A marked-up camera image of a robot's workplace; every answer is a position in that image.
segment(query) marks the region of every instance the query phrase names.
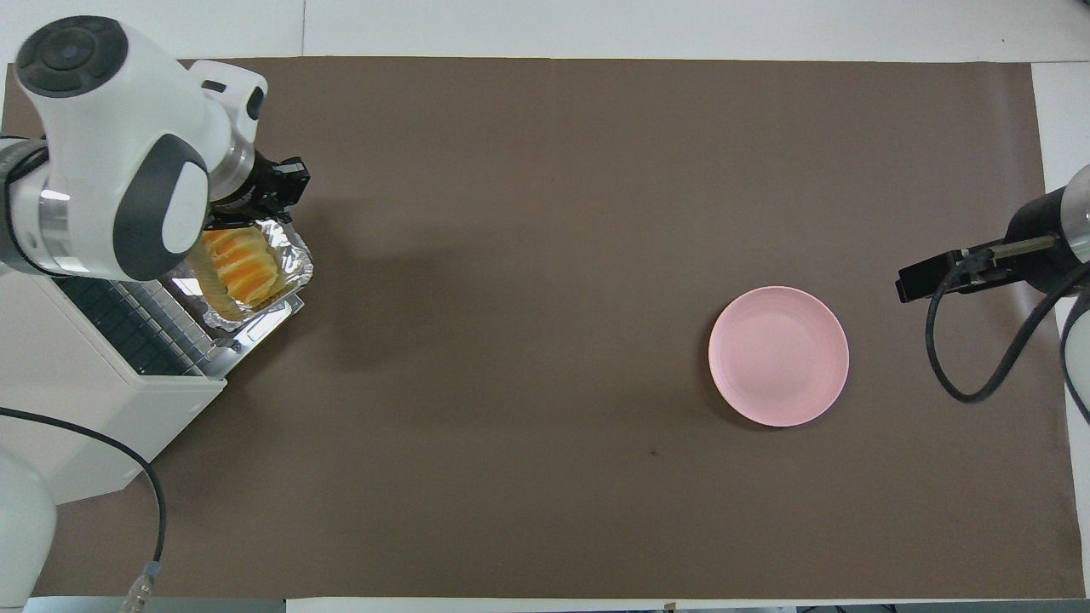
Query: cable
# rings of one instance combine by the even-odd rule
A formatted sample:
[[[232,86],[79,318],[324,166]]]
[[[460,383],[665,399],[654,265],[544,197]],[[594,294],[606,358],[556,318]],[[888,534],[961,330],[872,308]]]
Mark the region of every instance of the cable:
[[[94,430],[84,428],[76,423],[64,421],[62,419],[56,419],[47,416],[41,416],[38,413],[28,413],[26,411],[9,409],[7,407],[0,407],[0,416],[22,419],[25,421],[33,421],[35,423],[44,423],[46,425],[52,425],[55,428],[60,428],[62,430],[68,430],[70,432],[75,432],[76,434],[83,434],[84,436],[88,436],[96,441],[106,443],[107,445],[110,445],[111,447],[121,450],[126,456],[136,460],[136,464],[138,464],[141,468],[144,469],[144,472],[147,474],[148,481],[152,482],[152,490],[155,491],[155,502],[156,505],[159,507],[159,534],[156,538],[155,555],[152,556],[153,563],[156,565],[156,567],[158,566],[159,557],[162,555],[162,542],[164,540],[166,540],[167,537],[167,504],[162,498],[162,485],[159,484],[159,478],[158,476],[156,476],[155,470],[152,468],[152,465],[147,462],[147,460],[145,460],[140,454],[137,454],[136,452],[134,452],[132,448],[130,448],[124,443],[121,443],[120,441],[111,438],[106,434],[102,434],[101,432],[95,432]]]
[[[980,402],[991,396],[1003,381],[1010,373],[1010,369],[1014,368],[1015,362],[1018,360],[1018,356],[1021,354],[1022,349],[1026,348],[1026,344],[1029,342],[1029,338],[1033,335],[1033,330],[1037,326],[1041,324],[1052,308],[1056,305],[1056,302],[1064,297],[1073,287],[1079,284],[1088,276],[1090,276],[1090,263],[1082,264],[1078,268],[1075,268],[1068,273],[1064,279],[1061,281],[1059,286],[1045,296],[1040,303],[1033,309],[1029,317],[1022,323],[1021,327],[1018,328],[1018,334],[1015,335],[1014,340],[1010,341],[1010,346],[1007,347],[1006,353],[1003,354],[1003,359],[1000,360],[1000,364],[995,366],[995,372],[989,377],[988,382],[984,383],[983,387],[978,389],[972,394],[966,394],[957,388],[946,373],[943,371],[942,364],[938,363],[938,353],[935,351],[935,317],[938,314],[938,302],[942,300],[943,295],[946,293],[950,286],[954,285],[954,280],[964,275],[967,271],[970,271],[972,266],[980,266],[985,262],[992,260],[993,253],[991,249],[983,249],[967,255],[964,260],[958,262],[958,264],[946,274],[943,278],[943,283],[938,285],[938,289],[931,297],[931,303],[928,305],[928,320],[924,326],[923,341],[928,348],[928,361],[931,363],[931,370],[934,371],[935,377],[938,378],[938,383],[942,384],[943,388],[953,396],[955,399],[967,402]],[[1085,412],[1083,416],[1087,417],[1088,422],[1090,422],[1090,416]]]

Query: plate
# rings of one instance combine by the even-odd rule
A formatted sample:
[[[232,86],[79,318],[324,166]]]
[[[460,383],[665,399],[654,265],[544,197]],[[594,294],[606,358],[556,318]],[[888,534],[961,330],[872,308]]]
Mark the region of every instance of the plate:
[[[734,300],[707,346],[712,378],[742,416],[789,426],[822,414],[848,380],[848,339],[821,300],[770,286]]]

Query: brown table mat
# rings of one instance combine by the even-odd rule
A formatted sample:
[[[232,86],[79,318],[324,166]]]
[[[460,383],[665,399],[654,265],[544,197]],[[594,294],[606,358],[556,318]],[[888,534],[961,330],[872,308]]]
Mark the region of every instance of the brown table mat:
[[[238,63],[270,83],[262,152],[314,176],[316,275],[155,462],[160,593],[1083,596],[1054,326],[966,407],[893,287],[1042,192],[1028,65]],[[796,429],[707,374],[715,316],[764,285],[851,347]],[[955,380],[1038,298],[944,303]],[[38,593],[120,593],[153,519],[142,483],[62,506]]]

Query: orange food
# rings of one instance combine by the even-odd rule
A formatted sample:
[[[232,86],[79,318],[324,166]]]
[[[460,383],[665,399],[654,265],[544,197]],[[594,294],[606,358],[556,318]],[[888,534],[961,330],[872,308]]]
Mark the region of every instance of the orange food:
[[[254,306],[272,295],[280,269],[261,230],[207,230],[201,243],[231,298]]]
[[[185,257],[185,261],[190,264],[190,268],[193,269],[193,276],[197,279],[197,285],[201,286],[201,293],[204,295],[204,299],[208,302],[208,305],[228,320],[242,321],[244,315],[239,310],[239,303],[227,295],[227,286],[223,285],[223,281],[219,280],[216,267],[211,265],[211,256],[208,255],[208,250],[203,244],[196,245],[190,250],[190,254]]]

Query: wire rack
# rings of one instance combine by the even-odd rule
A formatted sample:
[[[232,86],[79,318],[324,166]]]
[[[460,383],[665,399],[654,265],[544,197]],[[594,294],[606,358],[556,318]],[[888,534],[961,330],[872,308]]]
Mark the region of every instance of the wire rack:
[[[204,376],[219,349],[161,284],[56,279],[57,286],[138,374]]]

